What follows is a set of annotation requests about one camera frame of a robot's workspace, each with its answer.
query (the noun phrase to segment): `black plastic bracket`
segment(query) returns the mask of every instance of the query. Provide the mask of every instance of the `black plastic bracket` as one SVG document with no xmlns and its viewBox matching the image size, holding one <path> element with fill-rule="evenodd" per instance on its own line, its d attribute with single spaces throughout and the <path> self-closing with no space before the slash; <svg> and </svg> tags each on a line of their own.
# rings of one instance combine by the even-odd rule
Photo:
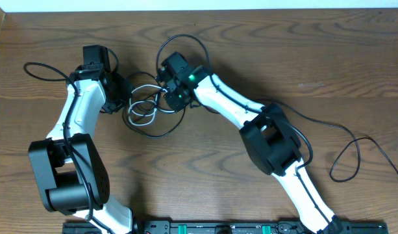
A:
<svg viewBox="0 0 398 234">
<path fill-rule="evenodd" d="M 89 134 L 69 139 L 82 172 L 93 192 L 94 209 L 100 210 L 109 199 L 109 178 Z M 76 171 L 59 173 L 67 159 L 63 140 L 45 139 L 32 142 L 29 158 L 44 207 L 72 215 L 88 207 L 88 197 Z"/>
<path fill-rule="evenodd" d="M 178 52 L 174 52 L 162 63 L 162 69 L 158 70 L 158 81 L 165 83 L 167 93 L 164 99 L 174 111 L 180 111 L 194 101 L 194 89 L 205 77 L 208 70 L 199 66 L 194 68 Z"/>
<path fill-rule="evenodd" d="M 239 130 L 253 163 L 267 175 L 284 176 L 285 170 L 301 158 L 301 143 L 279 105 L 270 104 Z"/>
<path fill-rule="evenodd" d="M 134 87 L 117 72 L 111 72 L 108 48 L 101 45 L 83 47 L 83 65 L 70 74 L 70 79 L 100 81 L 106 94 L 102 108 L 112 114 L 125 106 Z"/>
</svg>

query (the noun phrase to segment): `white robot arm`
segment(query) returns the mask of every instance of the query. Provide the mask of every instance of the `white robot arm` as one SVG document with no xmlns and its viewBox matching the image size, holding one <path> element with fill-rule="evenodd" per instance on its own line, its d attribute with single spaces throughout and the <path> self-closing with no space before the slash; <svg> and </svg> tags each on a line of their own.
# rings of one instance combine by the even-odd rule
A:
<svg viewBox="0 0 398 234">
<path fill-rule="evenodd" d="M 83 52 L 84 65 L 67 79 L 74 85 L 68 84 L 68 98 L 60 118 L 45 140 L 31 143 L 30 161 L 40 197 L 48 211 L 89 219 L 104 234 L 129 233 L 132 230 L 131 210 L 110 196 L 108 174 L 92 137 L 99 112 L 118 111 L 124 104 L 122 100 L 129 99 L 132 86 L 110 71 L 107 48 L 91 45 L 84 47 Z M 67 139 L 64 123 L 69 123 Z M 57 168 L 72 163 L 66 144 L 71 145 L 82 174 L 57 172 Z M 84 178 L 91 198 L 85 193 Z"/>
<path fill-rule="evenodd" d="M 243 97 L 206 68 L 191 67 L 179 53 L 162 63 L 159 78 L 168 90 L 168 105 L 179 111 L 193 100 L 218 111 L 239 130 L 252 161 L 273 175 L 296 206 L 301 222 L 310 231 L 323 231 L 334 213 L 313 186 L 298 150 L 301 146 L 281 108 L 265 107 Z"/>
</svg>

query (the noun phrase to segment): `wood grain surface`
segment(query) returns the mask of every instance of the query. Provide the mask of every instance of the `wood grain surface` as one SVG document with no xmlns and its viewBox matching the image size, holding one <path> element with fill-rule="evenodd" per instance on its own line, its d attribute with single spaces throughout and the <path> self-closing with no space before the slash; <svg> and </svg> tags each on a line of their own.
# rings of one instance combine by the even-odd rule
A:
<svg viewBox="0 0 398 234">
<path fill-rule="evenodd" d="M 398 167 L 398 10 L 8 14 L 0 35 L 0 233 L 60 233 L 73 219 L 43 208 L 27 155 L 29 144 L 44 139 L 57 121 L 66 89 L 28 77 L 23 64 L 44 62 L 69 73 L 82 64 L 82 46 L 101 44 L 116 52 L 122 75 L 154 73 L 161 43 L 179 33 L 200 38 L 215 72 L 241 94 L 274 96 L 313 118 L 367 134 Z M 170 43 L 162 58 L 174 50 L 194 64 L 204 62 L 188 39 Z M 335 183 L 329 168 L 349 137 L 287 113 L 314 147 L 308 172 L 326 204 L 342 218 L 385 221 L 398 233 L 398 178 L 372 143 L 360 144 L 359 175 Z M 159 115 L 149 130 L 164 132 L 178 117 Z M 128 130 L 120 114 L 100 115 L 94 142 L 112 194 L 136 216 L 298 217 L 275 178 L 252 164 L 238 130 L 204 109 L 188 109 L 180 127 L 159 140 Z M 350 176 L 355 166 L 350 148 L 336 177 Z"/>
</svg>

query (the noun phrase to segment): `green terminal connector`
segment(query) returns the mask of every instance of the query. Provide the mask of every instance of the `green terminal connector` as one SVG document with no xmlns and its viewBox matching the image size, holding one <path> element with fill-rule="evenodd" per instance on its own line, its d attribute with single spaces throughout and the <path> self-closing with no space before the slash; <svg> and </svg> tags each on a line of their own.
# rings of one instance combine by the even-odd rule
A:
<svg viewBox="0 0 398 234">
<path fill-rule="evenodd" d="M 262 234 L 271 234 L 271 226 L 262 226 Z"/>
<path fill-rule="evenodd" d="M 179 234 L 187 234 L 187 226 L 179 225 Z"/>
</svg>

